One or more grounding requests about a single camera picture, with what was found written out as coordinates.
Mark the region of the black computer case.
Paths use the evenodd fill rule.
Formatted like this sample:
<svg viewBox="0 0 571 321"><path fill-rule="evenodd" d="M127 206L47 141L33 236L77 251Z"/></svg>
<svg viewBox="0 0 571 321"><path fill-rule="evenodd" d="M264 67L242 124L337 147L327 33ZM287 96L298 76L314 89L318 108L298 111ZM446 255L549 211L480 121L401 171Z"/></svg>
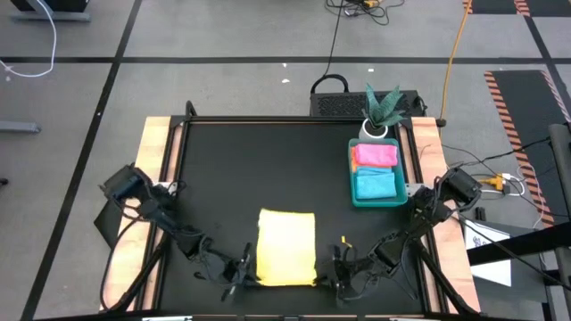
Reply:
<svg viewBox="0 0 571 321"><path fill-rule="evenodd" d="M415 90L403 91L402 97L394 107L396 111L404 111L403 116L424 117L427 106ZM325 118L362 118L362 110L366 107L365 92L329 93L310 95L311 117Z"/></svg>

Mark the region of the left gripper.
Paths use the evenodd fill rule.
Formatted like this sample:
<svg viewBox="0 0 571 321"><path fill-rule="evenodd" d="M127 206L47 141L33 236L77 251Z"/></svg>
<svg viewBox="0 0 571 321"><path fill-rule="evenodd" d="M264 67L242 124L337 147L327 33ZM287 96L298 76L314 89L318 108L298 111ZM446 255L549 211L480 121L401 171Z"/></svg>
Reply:
<svg viewBox="0 0 571 321"><path fill-rule="evenodd" d="M247 288L261 288L261 284L257 283L261 279L255 274L249 274L249 269L249 259L230 260L220 274L220 282L223 288L230 290L242 283L244 283L244 287Z"/></svg>

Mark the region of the yellow microfiber towel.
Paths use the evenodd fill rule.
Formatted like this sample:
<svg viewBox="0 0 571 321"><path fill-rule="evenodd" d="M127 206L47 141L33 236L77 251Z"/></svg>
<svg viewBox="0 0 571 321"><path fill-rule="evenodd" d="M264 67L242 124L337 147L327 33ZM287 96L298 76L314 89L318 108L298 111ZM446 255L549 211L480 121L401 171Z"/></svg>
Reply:
<svg viewBox="0 0 571 321"><path fill-rule="evenodd" d="M256 276L263 286L313 286L316 225L313 213L262 209L258 220Z"/></svg>

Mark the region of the white round plant pot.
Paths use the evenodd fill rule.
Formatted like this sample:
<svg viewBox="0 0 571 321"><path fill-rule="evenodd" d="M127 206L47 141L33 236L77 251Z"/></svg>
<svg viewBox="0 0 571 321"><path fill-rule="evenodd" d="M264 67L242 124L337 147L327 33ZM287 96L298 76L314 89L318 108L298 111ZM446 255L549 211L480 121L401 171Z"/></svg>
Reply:
<svg viewBox="0 0 571 321"><path fill-rule="evenodd" d="M359 139L383 139L388 134L388 126L375 128L370 119L364 119L359 132Z"/></svg>

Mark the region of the wooden table side board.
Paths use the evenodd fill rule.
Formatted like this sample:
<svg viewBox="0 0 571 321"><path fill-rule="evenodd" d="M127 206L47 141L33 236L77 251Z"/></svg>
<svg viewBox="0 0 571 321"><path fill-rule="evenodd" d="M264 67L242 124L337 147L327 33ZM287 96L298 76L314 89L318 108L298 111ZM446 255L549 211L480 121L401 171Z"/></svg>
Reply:
<svg viewBox="0 0 571 321"><path fill-rule="evenodd" d="M162 160L169 135L170 117L148 117L138 147L135 165L154 183L161 180ZM110 308L119 302L129 284L144 265L149 222L135 221L120 216L121 238L114 243L107 274L103 278L101 308Z"/></svg>
<svg viewBox="0 0 571 321"><path fill-rule="evenodd" d="M412 134L423 181L432 186L447 171L441 138L434 118L412 118ZM462 226L456 213L434 227L435 248L441 270L468 306L480 311L474 278L468 261Z"/></svg>

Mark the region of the black striped floor mat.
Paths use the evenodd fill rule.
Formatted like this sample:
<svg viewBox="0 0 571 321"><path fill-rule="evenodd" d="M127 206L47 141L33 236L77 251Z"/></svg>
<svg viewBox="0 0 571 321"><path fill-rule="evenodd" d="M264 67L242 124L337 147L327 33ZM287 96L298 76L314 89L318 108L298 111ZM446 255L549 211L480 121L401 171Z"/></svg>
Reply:
<svg viewBox="0 0 571 321"><path fill-rule="evenodd" d="M569 115L550 75L543 70L492 70L484 79L515 150L517 174L541 216L540 225L568 222L548 127L566 124Z"/></svg>

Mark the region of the teal translucent plastic bin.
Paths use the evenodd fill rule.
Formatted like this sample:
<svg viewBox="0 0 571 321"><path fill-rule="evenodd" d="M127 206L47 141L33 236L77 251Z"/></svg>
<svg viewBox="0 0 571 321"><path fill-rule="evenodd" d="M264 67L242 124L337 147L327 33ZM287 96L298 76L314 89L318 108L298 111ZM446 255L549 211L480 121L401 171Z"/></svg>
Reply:
<svg viewBox="0 0 571 321"><path fill-rule="evenodd" d="M376 167L376 166L367 166L359 164L358 168L382 168L382 169L390 169L395 176L395 187L397 194L391 198L383 198L383 199L371 199L371 200L359 200L355 197L355 173L352 173L351 168L351 156L350 156L350 148L355 147L357 144L383 144L383 145L394 145L397 147L398 152L398 164L393 167ZM383 139L358 139L353 138L348 143L348 159L349 159L349 177L351 183L351 191L352 191L352 203L356 207L381 207L381 208L391 208L391 207L398 207L402 204L406 203L408 200L408 193L405 183L405 172L402 168L402 161L401 161L401 152L400 152L400 145L399 142L393 138L383 138Z"/></svg>

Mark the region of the white paper sheet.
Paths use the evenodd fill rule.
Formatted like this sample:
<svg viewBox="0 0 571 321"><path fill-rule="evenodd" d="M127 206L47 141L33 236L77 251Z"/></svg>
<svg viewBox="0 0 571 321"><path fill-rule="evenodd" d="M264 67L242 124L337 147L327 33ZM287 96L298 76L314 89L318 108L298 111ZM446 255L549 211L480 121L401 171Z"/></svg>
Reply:
<svg viewBox="0 0 571 321"><path fill-rule="evenodd" d="M509 238L508 233L469 220L465 221L464 241L467 250L491 244L492 241L499 242ZM512 285L511 262L508 259L472 265L470 269L472 275L477 278L508 287Z"/></svg>

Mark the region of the blue microfiber towel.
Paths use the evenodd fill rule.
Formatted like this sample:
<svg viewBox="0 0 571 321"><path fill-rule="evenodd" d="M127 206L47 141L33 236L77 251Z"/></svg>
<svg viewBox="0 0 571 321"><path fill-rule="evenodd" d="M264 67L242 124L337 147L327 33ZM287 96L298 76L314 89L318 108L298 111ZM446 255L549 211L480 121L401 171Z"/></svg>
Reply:
<svg viewBox="0 0 571 321"><path fill-rule="evenodd" d="M382 168L357 168L354 189L359 200L391 198L397 194L394 173Z"/></svg>

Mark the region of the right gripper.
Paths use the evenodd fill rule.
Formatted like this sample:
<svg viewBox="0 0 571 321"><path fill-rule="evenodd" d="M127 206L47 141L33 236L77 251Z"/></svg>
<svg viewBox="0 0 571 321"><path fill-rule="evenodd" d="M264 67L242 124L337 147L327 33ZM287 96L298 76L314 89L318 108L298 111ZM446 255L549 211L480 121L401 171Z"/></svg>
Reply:
<svg viewBox="0 0 571 321"><path fill-rule="evenodd" d="M317 273L313 287L328 285L335 291L336 297L358 297L352 285L352 279L358 273L357 260L330 259L324 264L324 271Z"/></svg>

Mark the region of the pink microfiber towel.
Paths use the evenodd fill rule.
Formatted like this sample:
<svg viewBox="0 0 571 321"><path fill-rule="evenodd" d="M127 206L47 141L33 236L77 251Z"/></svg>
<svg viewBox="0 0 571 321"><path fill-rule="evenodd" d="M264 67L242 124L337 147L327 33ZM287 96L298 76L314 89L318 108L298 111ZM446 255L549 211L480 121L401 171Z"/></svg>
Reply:
<svg viewBox="0 0 571 321"><path fill-rule="evenodd" d="M397 147L394 145L357 144L354 155L361 165L393 167L398 164Z"/></svg>

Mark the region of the green snake plant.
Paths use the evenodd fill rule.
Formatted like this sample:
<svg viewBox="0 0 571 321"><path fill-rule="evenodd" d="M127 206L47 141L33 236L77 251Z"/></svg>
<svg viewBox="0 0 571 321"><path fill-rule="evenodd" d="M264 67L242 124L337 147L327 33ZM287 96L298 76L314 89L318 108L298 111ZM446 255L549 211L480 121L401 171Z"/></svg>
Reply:
<svg viewBox="0 0 571 321"><path fill-rule="evenodd" d="M378 100L374 88L366 84L366 106L365 115L372 128L382 128L393 126L404 120L405 111L398 111L396 106L403 97L399 86L385 95L382 100Z"/></svg>

